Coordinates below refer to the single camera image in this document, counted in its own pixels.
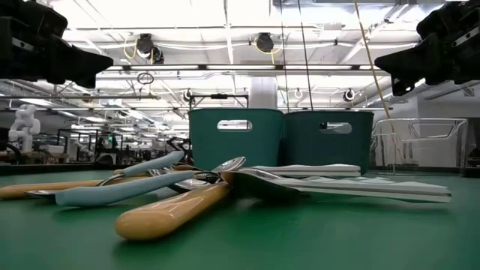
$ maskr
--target white humanoid robot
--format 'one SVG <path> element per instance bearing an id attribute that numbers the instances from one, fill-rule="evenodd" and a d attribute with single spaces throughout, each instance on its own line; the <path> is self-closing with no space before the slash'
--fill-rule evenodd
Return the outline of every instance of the white humanoid robot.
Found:
<path id="1" fill-rule="evenodd" d="M 32 135 L 40 133 L 40 121 L 34 118 L 34 113 L 37 110 L 35 105 L 22 105 L 20 109 L 15 112 L 15 122 L 8 131 L 8 140 L 15 141 L 22 138 L 22 152 L 29 152 L 32 150 Z"/>

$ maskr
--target metal spoon head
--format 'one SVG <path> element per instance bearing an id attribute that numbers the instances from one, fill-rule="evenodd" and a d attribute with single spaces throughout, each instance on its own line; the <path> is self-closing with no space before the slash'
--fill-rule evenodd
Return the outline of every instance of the metal spoon head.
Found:
<path id="1" fill-rule="evenodd" d="M 247 161 L 247 158 L 245 157 L 235 157 L 231 160 L 225 161 L 220 166 L 214 168 L 212 172 L 225 172 L 225 171 L 232 171 L 232 170 L 237 170 L 240 168 L 245 161 Z"/>
<path id="2" fill-rule="evenodd" d="M 219 173 L 219 172 L 237 170 L 239 167 L 241 167 L 245 163 L 246 160 L 247 159 L 245 157 L 233 158 L 231 160 L 223 162 L 220 166 L 214 168 L 212 172 Z M 188 179 L 185 181 L 181 181 L 179 183 L 172 184 L 169 187 L 172 188 L 174 191 L 182 193 L 182 192 L 192 191 L 194 189 L 201 188 L 210 184 L 211 183 L 209 183 L 208 181 L 203 181 L 199 179 Z"/>
<path id="3" fill-rule="evenodd" d="M 241 168 L 238 171 L 242 172 L 242 173 L 247 173 L 247 174 L 252 175 L 252 176 L 256 176 L 260 179 L 267 180 L 267 181 L 283 178 L 279 175 L 276 175 L 276 174 L 271 173 L 271 172 L 264 171 L 262 169 Z"/>
<path id="4" fill-rule="evenodd" d="M 33 190 L 33 191 L 26 191 L 25 194 L 28 194 L 32 197 L 53 200 L 55 201 L 55 194 L 59 192 L 58 190 Z"/>

